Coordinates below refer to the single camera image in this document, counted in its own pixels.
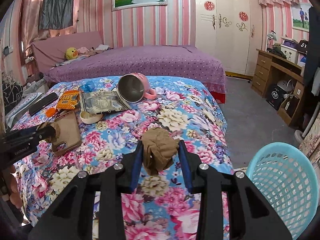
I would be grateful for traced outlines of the person's left hand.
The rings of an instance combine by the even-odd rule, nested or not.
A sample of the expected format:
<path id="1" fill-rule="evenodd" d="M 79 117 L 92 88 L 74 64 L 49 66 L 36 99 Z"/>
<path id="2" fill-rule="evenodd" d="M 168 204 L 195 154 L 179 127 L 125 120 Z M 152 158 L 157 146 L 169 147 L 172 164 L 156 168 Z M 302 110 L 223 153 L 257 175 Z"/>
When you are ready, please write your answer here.
<path id="1" fill-rule="evenodd" d="M 17 181 L 14 177 L 16 168 L 14 165 L 11 165 L 6 170 L 3 171 L 4 181 L 9 191 L 9 199 L 11 203 L 17 208 L 22 207 L 22 200 L 20 198 L 20 192 L 18 190 Z"/>

